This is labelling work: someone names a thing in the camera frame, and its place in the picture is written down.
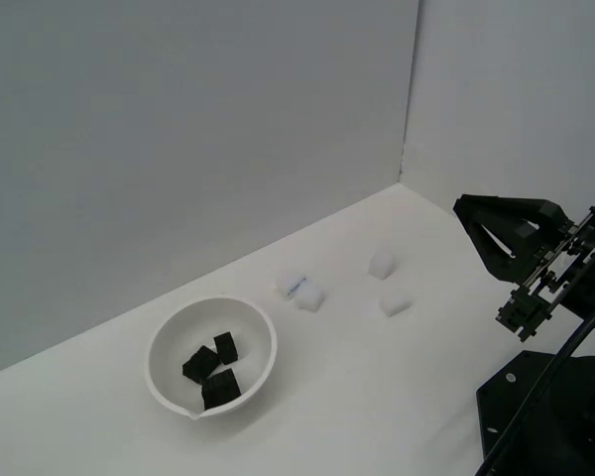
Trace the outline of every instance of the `black foam block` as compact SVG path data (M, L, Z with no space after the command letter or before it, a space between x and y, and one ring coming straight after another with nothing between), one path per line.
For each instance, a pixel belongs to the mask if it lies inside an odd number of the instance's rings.
M236 350L236 343L231 336L231 332L217 335L214 337L214 342L216 343L218 357L223 364L231 364L238 360L238 351Z
M206 410L228 404L241 395L236 376L231 369L209 377L202 385L201 393Z
M219 364L218 354L203 345L187 362L182 364L182 374L197 384L202 384Z

